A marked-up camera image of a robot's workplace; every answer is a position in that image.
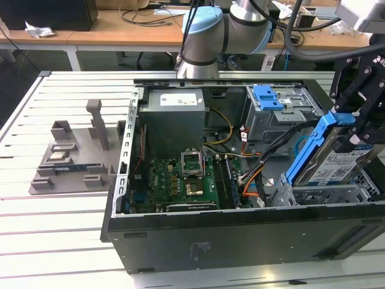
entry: floor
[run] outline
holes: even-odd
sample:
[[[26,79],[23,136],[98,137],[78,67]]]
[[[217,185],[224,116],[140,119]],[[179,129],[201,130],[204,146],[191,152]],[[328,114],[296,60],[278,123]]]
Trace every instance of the floor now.
[[[65,52],[24,51],[24,53],[28,53],[28,58],[40,70],[71,70]],[[117,65],[115,52],[82,51],[79,52],[78,57],[84,70],[135,70],[138,53],[127,52],[125,54],[124,66]],[[14,64],[6,61],[0,64],[0,126],[7,121],[39,74],[21,53],[15,51],[14,55],[16,57]],[[262,61],[263,55],[251,55],[247,59],[241,59],[241,64],[244,70],[260,70]],[[286,57],[283,55],[274,70],[283,70],[285,63]],[[220,70],[225,69],[222,64],[218,64],[218,66]],[[159,52],[146,52],[141,59],[141,69],[173,70],[173,66],[170,64],[167,55]],[[286,68],[288,71],[310,71],[315,69],[316,66],[313,63],[298,63],[291,60],[288,61]]]

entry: green circuit board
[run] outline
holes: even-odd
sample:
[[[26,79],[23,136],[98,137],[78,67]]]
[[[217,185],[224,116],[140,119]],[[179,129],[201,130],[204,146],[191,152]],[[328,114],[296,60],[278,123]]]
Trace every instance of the green circuit board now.
[[[186,161],[186,169],[197,169],[196,164]],[[205,175],[203,179],[183,179],[182,163],[178,160],[152,160],[150,167],[150,188],[149,202],[203,202],[210,201],[218,204],[218,193],[215,185],[212,160],[205,161]],[[191,183],[203,184],[202,194],[189,196],[186,193],[186,185]]]
[[[185,157],[185,170],[200,168],[198,157]],[[126,209],[131,213],[163,213],[170,205],[208,206],[210,210],[221,209],[223,201],[223,185],[217,188],[219,179],[216,176],[214,161],[212,158],[203,158],[204,175],[190,175],[183,177],[181,159],[158,160],[152,159],[149,164],[149,176],[147,190],[135,189],[126,203]],[[229,169],[234,179],[241,173],[241,165],[236,158],[229,159]]]

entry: motherboard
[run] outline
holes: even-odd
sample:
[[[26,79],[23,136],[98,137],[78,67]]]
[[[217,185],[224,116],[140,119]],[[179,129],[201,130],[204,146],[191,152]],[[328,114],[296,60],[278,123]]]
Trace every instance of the motherboard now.
[[[140,214],[238,207],[239,160],[202,157],[200,152],[190,156],[150,160],[148,179],[143,180],[146,184],[134,186],[124,198],[125,211]]]

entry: white table leg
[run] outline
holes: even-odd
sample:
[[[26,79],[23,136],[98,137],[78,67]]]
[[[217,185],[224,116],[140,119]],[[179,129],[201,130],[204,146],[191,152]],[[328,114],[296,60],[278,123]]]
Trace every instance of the white table leg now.
[[[73,71],[81,71],[80,63],[78,60],[78,55],[76,54],[76,46],[68,46],[66,48],[68,59]]]
[[[271,71],[273,68],[274,60],[276,60],[276,51],[265,51],[265,59],[263,59],[262,68],[260,71]]]
[[[121,51],[117,51],[116,52],[116,60],[118,62],[118,65],[123,65],[124,62],[123,62],[123,52]]]
[[[0,54],[3,58],[8,60],[9,63],[15,63],[16,59],[13,56],[13,50],[1,50]]]

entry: slotted aluminum surface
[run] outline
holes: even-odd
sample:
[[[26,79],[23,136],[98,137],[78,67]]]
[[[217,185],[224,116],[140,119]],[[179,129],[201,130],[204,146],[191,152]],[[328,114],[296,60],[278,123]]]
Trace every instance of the slotted aluminum surface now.
[[[385,284],[384,236],[342,261],[129,276],[112,245],[99,241],[106,192],[28,194],[55,120],[83,128],[91,119],[87,100],[100,98],[106,125],[115,126],[127,118],[134,78],[172,77],[170,72],[54,72],[36,80],[0,133],[0,288],[286,288],[293,279],[307,282],[301,286],[306,289]],[[333,74],[226,72],[221,77],[314,78],[328,93]],[[256,240],[249,246],[263,245]]]

